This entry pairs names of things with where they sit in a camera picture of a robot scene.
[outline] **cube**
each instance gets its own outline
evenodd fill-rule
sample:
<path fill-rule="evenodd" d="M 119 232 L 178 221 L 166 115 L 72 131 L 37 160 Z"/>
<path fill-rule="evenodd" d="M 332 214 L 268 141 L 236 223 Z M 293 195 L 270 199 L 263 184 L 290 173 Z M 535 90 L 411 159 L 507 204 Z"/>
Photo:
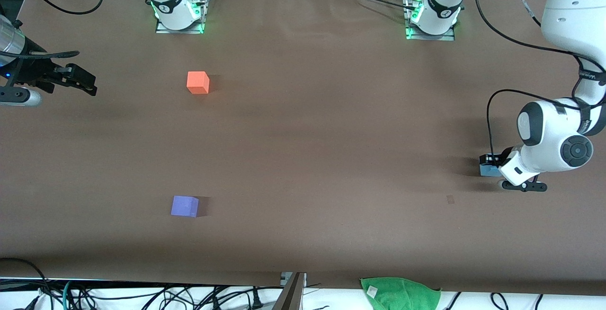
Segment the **cube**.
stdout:
<path fill-rule="evenodd" d="M 187 73 L 187 88 L 191 94 L 208 94 L 210 79 L 204 71 L 190 71 Z"/>
<path fill-rule="evenodd" d="M 195 218 L 197 217 L 197 204 L 198 199 L 194 196 L 175 195 L 170 215 Z"/>

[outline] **orange cube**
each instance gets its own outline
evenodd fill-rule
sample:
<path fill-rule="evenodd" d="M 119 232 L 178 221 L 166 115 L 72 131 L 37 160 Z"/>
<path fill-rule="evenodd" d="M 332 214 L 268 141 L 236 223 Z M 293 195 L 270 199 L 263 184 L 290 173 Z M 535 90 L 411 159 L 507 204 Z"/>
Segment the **orange cube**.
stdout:
<path fill-rule="evenodd" d="M 210 79 L 204 71 L 190 71 L 187 73 L 187 88 L 191 94 L 208 94 Z"/>

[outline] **green cloth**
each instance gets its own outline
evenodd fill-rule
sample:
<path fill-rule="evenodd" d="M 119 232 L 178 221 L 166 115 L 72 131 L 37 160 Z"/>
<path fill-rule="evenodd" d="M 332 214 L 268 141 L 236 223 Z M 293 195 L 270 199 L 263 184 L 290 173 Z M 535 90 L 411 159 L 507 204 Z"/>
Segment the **green cloth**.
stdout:
<path fill-rule="evenodd" d="M 436 310 L 441 291 L 404 278 L 361 279 L 374 310 Z"/>

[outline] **metal stand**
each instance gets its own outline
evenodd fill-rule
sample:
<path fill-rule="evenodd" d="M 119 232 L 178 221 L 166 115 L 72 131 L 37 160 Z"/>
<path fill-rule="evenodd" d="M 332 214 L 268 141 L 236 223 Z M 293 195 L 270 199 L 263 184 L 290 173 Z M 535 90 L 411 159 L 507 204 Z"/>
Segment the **metal stand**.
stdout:
<path fill-rule="evenodd" d="M 286 286 L 282 289 L 272 310 L 301 310 L 303 288 L 307 280 L 306 273 L 292 273 Z"/>
<path fill-rule="evenodd" d="M 455 28 L 450 26 L 445 34 L 432 35 L 423 32 L 419 26 L 412 22 L 412 19 L 416 18 L 418 11 L 423 8 L 423 0 L 402 0 L 404 6 L 413 6 L 416 10 L 404 10 L 404 25 L 406 27 L 406 38 L 416 40 L 455 40 Z"/>

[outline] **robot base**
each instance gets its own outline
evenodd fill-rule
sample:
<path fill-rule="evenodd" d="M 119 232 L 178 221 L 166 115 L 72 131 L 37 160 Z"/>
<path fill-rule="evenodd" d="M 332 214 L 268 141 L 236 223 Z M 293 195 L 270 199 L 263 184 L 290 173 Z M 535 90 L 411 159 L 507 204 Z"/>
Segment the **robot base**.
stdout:
<path fill-rule="evenodd" d="M 194 21 L 189 27 L 182 30 L 171 30 L 166 28 L 159 20 L 156 23 L 156 33 L 158 34 L 203 34 L 206 25 L 206 14 L 208 14 L 208 0 L 196 0 L 200 6 L 194 6 L 192 9 L 196 14 L 200 14 L 200 19 Z"/>
<path fill-rule="evenodd" d="M 419 26 L 415 25 L 411 22 L 412 18 L 418 16 L 418 10 L 422 10 L 422 1 L 423 0 L 402 0 L 404 6 L 413 6 L 417 8 L 417 10 L 408 10 L 404 9 L 404 25 L 406 27 L 406 38 L 407 39 L 416 39 L 416 40 L 446 40 L 446 41 L 454 41 L 455 40 L 455 28 L 451 26 L 445 34 L 433 35 L 427 34 L 423 32 Z"/>
<path fill-rule="evenodd" d="M 498 166 L 502 163 L 501 155 L 494 154 L 494 160 L 491 155 L 487 153 L 479 158 L 480 176 L 484 177 L 500 177 L 502 174 L 498 170 Z M 519 186 L 514 186 L 507 180 L 500 180 L 498 182 L 499 187 L 506 189 L 507 191 L 521 191 L 521 192 L 546 192 L 547 184 L 536 180 L 526 181 Z"/>

